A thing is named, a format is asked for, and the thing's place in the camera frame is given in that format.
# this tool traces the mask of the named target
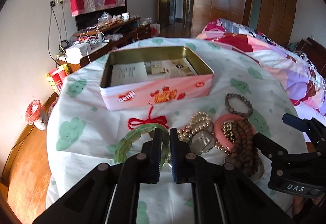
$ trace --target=pink blanket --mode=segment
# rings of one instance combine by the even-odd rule
[[[239,33],[228,32],[235,29],[225,26],[228,24],[225,21],[218,19],[210,22],[197,38],[219,42],[223,48],[251,57],[280,81],[293,105],[304,102],[322,115],[326,114],[325,80],[312,65],[272,42],[262,33],[255,31],[253,35],[253,30],[247,30],[243,25],[227,21]]]

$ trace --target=pearl bracelet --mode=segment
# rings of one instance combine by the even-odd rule
[[[179,139],[190,142],[195,134],[206,130],[211,125],[211,116],[205,112],[195,113],[184,129],[178,130]]]
[[[249,107],[249,111],[247,113],[239,113],[239,112],[235,111],[234,108],[231,107],[229,104],[229,98],[233,98],[233,97],[238,98],[242,102],[244,102]],[[236,115],[240,115],[242,117],[249,117],[252,115],[253,108],[252,108],[250,101],[248,99],[246,99],[244,96],[241,96],[240,94],[228,93],[225,96],[225,105],[228,108],[228,111],[230,114],[236,114]]]

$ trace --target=red cord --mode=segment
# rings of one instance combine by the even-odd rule
[[[128,120],[128,127],[130,130],[133,130],[135,128],[132,128],[132,126],[137,126],[137,125],[142,125],[142,124],[150,124],[150,123],[157,123],[160,125],[163,125],[164,127],[166,127],[167,129],[169,128],[168,126],[166,126],[167,120],[165,116],[159,116],[156,117],[154,119],[151,119],[151,113],[153,110],[154,106],[151,106],[151,108],[149,109],[149,113],[148,113],[148,118],[146,120],[141,120],[138,118],[130,118]]]

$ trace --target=open tin box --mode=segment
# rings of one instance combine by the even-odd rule
[[[157,65],[153,66],[153,62],[160,64],[161,61],[165,65],[163,66],[165,74],[169,76],[179,74],[179,77],[163,78],[164,74],[152,75],[153,71],[151,68],[148,69],[148,65],[153,67],[152,70],[156,74],[156,71],[161,68],[156,68]],[[138,68],[135,68],[134,65],[137,67],[135,63],[147,65],[147,67],[144,66],[145,74],[148,74],[145,81],[140,82],[138,78],[137,81],[131,80],[134,83],[124,84],[125,79],[136,76]],[[194,74],[186,70],[187,65],[192,72],[195,71]],[[213,77],[213,70],[185,46],[123,49],[109,54],[100,91],[106,107],[114,111],[207,96]]]

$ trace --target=wooden bead bracelet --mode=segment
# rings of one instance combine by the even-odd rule
[[[249,107],[249,111],[247,113],[239,113],[239,112],[235,111],[234,108],[230,106],[229,98],[240,99],[242,102],[244,102]],[[253,108],[252,108],[250,101],[248,99],[246,99],[244,96],[241,96],[240,94],[228,93],[225,96],[225,105],[228,108],[228,111],[230,112],[230,114],[236,114],[236,115],[240,115],[242,117],[249,117],[252,115]]]
[[[234,121],[232,132],[235,137],[231,150],[231,163],[242,170],[248,177],[258,171],[258,150],[253,146],[251,124],[247,119]]]

